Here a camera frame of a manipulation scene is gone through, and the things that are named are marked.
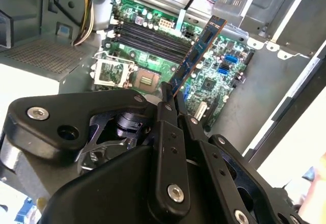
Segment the blue ram stick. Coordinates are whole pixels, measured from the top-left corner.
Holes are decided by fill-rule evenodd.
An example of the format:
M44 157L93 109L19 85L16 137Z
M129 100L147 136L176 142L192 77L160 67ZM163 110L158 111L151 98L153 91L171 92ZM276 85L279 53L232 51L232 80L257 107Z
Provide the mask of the blue ram stick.
M184 57L183 61L179 65L171 77L169 83L172 85L173 96L177 94L181 86L190 76L191 72L195 69L196 64L201 60L204 53L211 46L212 42L221 32L222 28L226 24L226 20L212 16L209 22L205 25L204 30L200 36L196 39L189 52Z
M224 60L234 63L234 64L238 63L238 61L239 61L237 57L229 55L229 54L225 55Z

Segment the electronic component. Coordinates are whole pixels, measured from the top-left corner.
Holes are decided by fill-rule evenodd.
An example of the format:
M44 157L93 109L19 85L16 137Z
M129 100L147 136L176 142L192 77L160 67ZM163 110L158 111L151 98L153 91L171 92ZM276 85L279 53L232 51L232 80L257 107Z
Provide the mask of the electronic component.
M212 80L210 78L206 78L203 82L202 89L207 91L212 91L216 84L216 80Z
M231 62L231 63L234 63L234 64L238 63L238 61L239 61L239 59L237 57L231 56L231 55L228 55L228 54L225 55L224 60L228 61L228 62Z
M147 15L147 10L146 9L142 10L142 15L144 15L144 16Z
M201 102L198 106L198 109L194 115L194 117L197 119L197 120L201 120L205 111L207 109L207 103L206 102Z
M139 69L133 86L147 93L154 93L159 82L159 74Z
M222 74L222 75L227 75L227 74L229 74L229 71L227 69L224 69L222 67L219 67L218 68L218 73L219 74Z
M142 18L140 16L137 16L136 19L135 19L135 23L138 24L138 25L143 25L144 18Z
M129 47L149 52L158 57L181 63L190 49L190 44L161 35L159 32L124 22L119 27L120 37L117 41Z
M254 55L253 52L249 52L249 53L247 54L247 57L246 57L246 59L244 60L244 64L245 64L245 65L248 65L248 64L250 63L251 59L253 58L253 55Z
M141 15L143 9L147 10L147 14L153 14L153 18L146 21L148 22L146 28L135 24L135 21L132 20L135 13L137 16L143 17ZM158 23L161 19L173 24L176 23L177 19L131 0L122 0L119 5L114 3L114 11L114 16L119 16L123 21L123 24L119 24L114 30L114 33L117 33L120 37L117 36L112 39L111 47L104 47L104 49L115 52L122 58L134 60L139 69L150 70L159 74L158 83L171 79L177 69L176 63L180 64L182 62L191 45L195 44L194 40L201 33L204 34L202 28L186 22L182 24L181 37L171 29L159 28ZM150 29L150 23L153 24L153 29ZM206 120L206 129L212 127L225 105L223 99L218 99L218 106L211 110L211 108L214 108L215 99L230 96L234 89L233 84L241 83L241 81L236 80L236 77L245 71L245 61L249 53L252 52L251 48L242 42L224 36L218 36L215 40L213 38L212 42L213 45L210 48L212 52L206 52L190 73L196 74L196 78L188 79L186 84L181 86L187 112L190 115L196 113L201 101L207 103L208 108L201 119L201 121ZM131 51L136 53L135 58L131 58ZM238 62L234 64L226 61L226 55L238 58ZM218 73L218 68L225 69L223 75ZM132 84L134 84L136 75L137 72L134 72L134 75L130 78ZM212 81L210 81L209 85L203 86L206 78ZM148 83L148 80L142 79L142 84L145 85L146 82ZM145 94L149 93L136 87L133 88Z
M173 26L173 23L162 18L159 20L158 26L161 28L171 29Z
M153 18L153 14L151 12L149 12L147 15L146 15L147 19L152 19Z
M110 55L106 53L108 60L99 59L97 55L95 57L97 59L96 62L96 69L94 75L94 84L96 85L103 85L103 86L110 86L110 87L120 87L120 88L127 88L128 87L128 79L133 71L134 62L120 59L121 62L114 61Z

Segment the bolt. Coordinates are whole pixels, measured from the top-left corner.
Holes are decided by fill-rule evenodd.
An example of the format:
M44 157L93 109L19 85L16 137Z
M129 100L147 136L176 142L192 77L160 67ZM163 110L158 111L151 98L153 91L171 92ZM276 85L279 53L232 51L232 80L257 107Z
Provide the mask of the bolt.
M172 111L171 106L169 106L168 104L165 105L165 108L166 108L167 110L169 110L169 111Z
M136 101L138 101L139 103L142 103L143 102L143 99L140 97L140 96L134 96L134 99L136 100Z
M238 223L240 223L240 224L249 224L248 218L245 216L245 214L243 214L242 211L235 210L234 211L234 216L235 216L236 220L238 221Z
M49 112L41 107L32 107L27 110L27 115L33 120L44 121L49 118Z
M225 144L225 141L224 141L223 138L219 137L218 140L219 140L219 142L220 142L221 144Z
M290 218L294 224L300 224L300 222L293 215L291 215Z
M168 195L174 202L177 203L181 203L184 200L183 191L176 184L171 184L168 187Z
M194 124L196 124L196 125L198 124L198 121L197 121L195 118L191 118L190 120L191 120Z

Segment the capacitor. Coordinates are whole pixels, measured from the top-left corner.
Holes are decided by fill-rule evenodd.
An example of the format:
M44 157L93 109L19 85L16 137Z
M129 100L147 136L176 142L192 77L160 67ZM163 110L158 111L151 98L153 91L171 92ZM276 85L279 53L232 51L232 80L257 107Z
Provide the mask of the capacitor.
M120 4L121 0L114 0L116 2L116 4Z
M147 10L146 9L143 9L142 10L142 15L146 15L147 14Z
M153 18L153 14L151 13L151 12L149 12L148 14L147 14L147 19L152 19Z

